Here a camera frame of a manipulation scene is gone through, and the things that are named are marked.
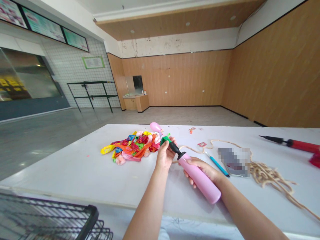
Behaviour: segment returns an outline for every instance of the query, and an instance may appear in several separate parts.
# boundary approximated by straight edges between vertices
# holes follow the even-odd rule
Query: counter
[[[137,110],[139,113],[144,112],[150,106],[148,95],[123,96],[123,100],[127,110]]]

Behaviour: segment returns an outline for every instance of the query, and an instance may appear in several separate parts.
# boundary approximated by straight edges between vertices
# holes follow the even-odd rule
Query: rope
[[[213,148],[213,142],[225,142],[225,143],[230,143],[238,148],[241,148],[238,144],[228,142],[228,141],[223,141],[223,140],[218,140],[214,139],[211,140],[211,147],[203,146],[202,147],[202,152],[197,151],[191,147],[188,146],[181,146],[179,149],[181,150],[182,148],[188,148],[196,153],[199,154],[204,154],[205,148],[207,149],[212,149]],[[272,169],[268,167],[265,163],[262,162],[254,162],[252,160],[253,153],[250,151],[250,174],[253,176],[253,179],[256,181],[257,184],[259,184],[262,188],[265,187],[266,184],[270,184],[273,188],[277,189],[279,192],[282,192],[285,194],[287,199],[293,203],[295,206],[298,208],[304,208],[306,209],[309,213],[311,213],[316,219],[320,221],[320,217],[316,215],[314,212],[312,212],[309,208],[307,208],[305,205],[301,204],[294,196],[294,190],[292,187],[289,185],[289,183],[297,185],[297,183],[286,180],[284,179],[281,174],[277,171],[277,169]]]

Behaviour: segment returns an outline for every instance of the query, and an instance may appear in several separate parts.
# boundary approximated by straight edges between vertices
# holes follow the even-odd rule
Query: blue pen
[[[220,164],[213,158],[209,155],[209,153],[207,153],[206,151],[206,154],[208,155],[208,157],[214,162],[214,164],[220,169],[220,171],[226,175],[227,177],[230,177],[230,175],[226,172],[226,170],[223,169],[223,167],[220,166]]]

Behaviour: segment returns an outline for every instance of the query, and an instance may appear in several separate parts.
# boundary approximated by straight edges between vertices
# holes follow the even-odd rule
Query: floor
[[[249,126],[257,124],[222,107],[151,107],[143,113],[107,108],[68,109],[0,124],[0,180],[108,124]]]

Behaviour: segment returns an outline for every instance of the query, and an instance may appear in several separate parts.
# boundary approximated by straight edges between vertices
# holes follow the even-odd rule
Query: white table
[[[191,127],[196,127],[193,134]],[[178,145],[188,145],[201,150],[200,142],[210,144],[211,139],[221,139],[250,148],[253,160],[277,167],[285,179],[297,182],[294,196],[316,214],[320,215],[320,169],[308,160],[312,153],[280,146],[258,135],[283,137],[320,144],[320,129],[214,127],[163,125],[164,133],[175,136]],[[107,124],[69,146],[42,159],[30,167],[0,182],[2,187],[23,190],[52,197],[85,200],[94,203],[135,209],[148,185],[153,172],[156,153],[142,158],[140,163],[127,162],[118,166],[112,153],[101,155],[100,150],[113,141],[127,138],[134,131],[150,131],[148,125]],[[233,147],[216,142],[208,150],[218,160],[218,147]],[[184,149],[213,167],[206,155]],[[270,186],[262,189],[252,177],[231,177],[230,181],[282,231],[320,238],[320,223],[290,203],[287,198]],[[170,168],[164,203],[164,214],[203,222],[232,225],[224,204],[210,205],[203,195],[191,188],[181,166]]]

